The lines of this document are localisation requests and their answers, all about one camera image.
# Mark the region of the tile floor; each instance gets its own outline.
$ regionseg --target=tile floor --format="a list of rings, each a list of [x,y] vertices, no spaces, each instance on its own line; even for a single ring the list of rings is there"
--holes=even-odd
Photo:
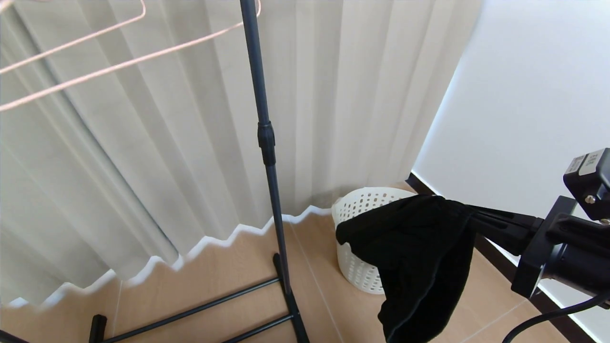
[[[311,342],[383,343],[376,315],[384,300],[354,288],[337,265],[334,225],[329,215],[309,214],[285,223],[293,290]],[[68,294],[46,311],[31,306],[2,309],[1,327],[31,343],[87,342],[92,315],[104,314],[106,338],[205,303],[275,275],[272,229],[242,234],[229,248],[208,246],[175,272],[158,264],[138,286],[112,280],[97,293]],[[278,284],[126,340],[135,342],[221,342],[287,312]],[[539,312],[510,291],[506,279],[475,251],[464,294],[445,331],[433,343],[493,343]],[[289,323],[245,342],[296,342]],[[514,343],[565,338],[548,322],[517,336]]]

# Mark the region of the pleated curtain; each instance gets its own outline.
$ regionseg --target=pleated curtain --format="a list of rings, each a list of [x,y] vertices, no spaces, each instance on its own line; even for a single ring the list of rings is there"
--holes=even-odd
[[[144,19],[0,79],[1,102],[224,29],[238,1],[147,1]],[[408,176],[480,0],[263,0],[283,213]],[[18,1],[2,66],[140,13],[138,1]],[[243,29],[0,114],[1,297],[172,264],[271,216]]]

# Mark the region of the perforated basket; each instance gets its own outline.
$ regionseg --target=perforated basket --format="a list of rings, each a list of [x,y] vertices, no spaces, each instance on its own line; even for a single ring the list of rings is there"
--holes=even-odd
[[[335,230],[337,225],[345,220],[413,195],[415,193],[390,187],[365,187],[350,192],[332,205],[332,219],[335,222]],[[377,268],[352,254],[349,243],[343,245],[337,243],[337,257],[341,272],[351,284],[367,293],[384,293]]]

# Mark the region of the floor seam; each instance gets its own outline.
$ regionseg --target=floor seam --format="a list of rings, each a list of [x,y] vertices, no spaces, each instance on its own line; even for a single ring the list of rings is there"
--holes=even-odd
[[[117,308],[115,309],[115,317],[112,319],[112,337],[115,336],[115,330],[117,328],[117,318],[118,318],[118,305],[121,303],[121,291],[123,290],[123,280],[118,286],[118,296],[117,296]]]
[[[301,241],[299,240],[299,236],[296,234],[295,227],[292,225],[292,223],[289,222],[289,224],[290,224],[290,228],[292,229],[292,234],[295,235],[296,242],[299,245],[299,248],[301,249],[303,256],[305,257],[305,263],[307,263],[309,272],[311,273],[311,276],[314,278],[316,287],[318,287],[318,292],[320,293],[320,296],[322,297],[322,301],[324,302],[324,305],[326,306],[326,311],[328,312],[328,315],[331,316],[331,321],[332,321],[332,324],[335,326],[335,331],[339,335],[339,339],[341,340],[341,343],[345,343],[345,341],[343,340],[343,336],[341,336],[341,331],[339,331],[339,327],[337,326],[337,322],[335,321],[335,318],[332,316],[331,308],[330,308],[330,306],[328,306],[326,297],[324,296],[324,293],[322,292],[322,288],[320,287],[320,284],[318,283],[318,279],[315,277],[314,269],[311,267],[311,264],[309,263],[309,258],[307,257],[307,254],[305,253],[305,249],[303,248]]]
[[[461,341],[460,343],[466,343],[467,341],[469,341],[471,338],[475,337],[477,334],[479,334],[480,332],[482,332],[483,330],[485,330],[486,328],[489,328],[490,326],[492,326],[493,324],[495,324],[497,321],[499,321],[500,319],[506,317],[506,315],[508,315],[509,313],[513,312],[515,309],[517,309],[519,306],[523,305],[525,302],[527,302],[527,299],[521,301],[520,303],[518,303],[515,307],[511,308],[510,310],[508,310],[506,313],[504,313],[503,315],[501,315],[500,317],[497,317],[496,319],[492,320],[491,322],[489,322],[487,325],[485,325],[484,327],[480,328],[477,332],[471,334],[470,336],[466,337],[463,341]]]

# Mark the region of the rack base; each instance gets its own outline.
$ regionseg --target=rack base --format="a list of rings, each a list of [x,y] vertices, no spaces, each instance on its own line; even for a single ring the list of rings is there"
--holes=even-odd
[[[171,322],[175,322],[178,319],[188,317],[197,312],[201,312],[205,309],[222,304],[231,299],[235,299],[244,294],[248,294],[252,291],[263,288],[263,287],[273,284],[275,282],[280,282],[280,284],[282,285],[282,290],[284,290],[285,287],[284,287],[284,276],[282,274],[282,265],[280,262],[279,254],[277,254],[277,253],[273,255],[273,265],[275,266],[275,270],[278,274],[277,277],[263,281],[259,284],[255,284],[248,288],[241,289],[237,292],[226,295],[222,298],[218,298],[218,299],[212,300],[206,304],[197,306],[192,309],[188,309],[182,313],[176,314],[175,316],[167,317],[165,319],[159,320],[152,324],[146,325],[144,327],[132,330],[132,331],[124,333],[124,334],[120,334],[120,335],[112,337],[112,338],[104,339],[104,330],[106,329],[107,319],[106,319],[106,317],[104,317],[100,314],[96,314],[95,316],[93,316],[93,320],[91,321],[91,331],[89,334],[89,343],[114,343],[114,342],[122,341],[124,339],[131,338],[137,334],[147,332],[149,330],[161,327],[161,326],[169,324]],[[282,291],[282,293],[284,293],[284,299],[286,300],[286,305],[288,307],[289,313],[287,315],[274,319],[271,322],[265,323],[255,329],[242,333],[234,338],[224,341],[223,343],[237,343],[237,342],[243,341],[246,338],[254,336],[255,334],[261,333],[267,329],[273,328],[288,320],[292,321],[292,326],[295,329],[297,342],[298,343],[309,343],[309,338],[307,337],[307,332],[305,331],[305,326],[303,325],[303,320],[301,319],[301,313],[299,312],[299,308],[296,304],[294,293],[292,291],[289,294],[286,294],[285,291]]]

